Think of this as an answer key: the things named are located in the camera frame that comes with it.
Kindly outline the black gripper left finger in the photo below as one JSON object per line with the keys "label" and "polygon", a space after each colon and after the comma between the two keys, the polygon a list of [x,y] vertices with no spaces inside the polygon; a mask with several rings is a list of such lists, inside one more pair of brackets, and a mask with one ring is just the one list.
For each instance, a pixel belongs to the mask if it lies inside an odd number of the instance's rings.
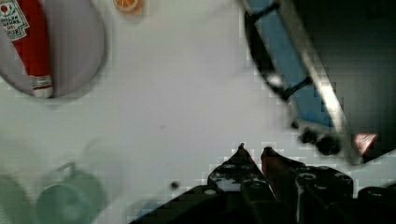
{"label": "black gripper left finger", "polygon": [[208,176],[207,185],[222,191],[239,191],[247,182],[266,183],[255,161],[241,143],[235,153]]}

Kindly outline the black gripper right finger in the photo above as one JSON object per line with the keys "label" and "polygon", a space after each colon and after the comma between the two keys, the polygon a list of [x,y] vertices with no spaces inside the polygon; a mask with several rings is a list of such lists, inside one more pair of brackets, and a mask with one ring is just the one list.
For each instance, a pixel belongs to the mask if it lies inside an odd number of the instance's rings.
{"label": "black gripper right finger", "polygon": [[349,201],[353,195],[350,176],[328,166],[307,166],[265,147],[262,172],[276,199],[296,215],[304,210]]}

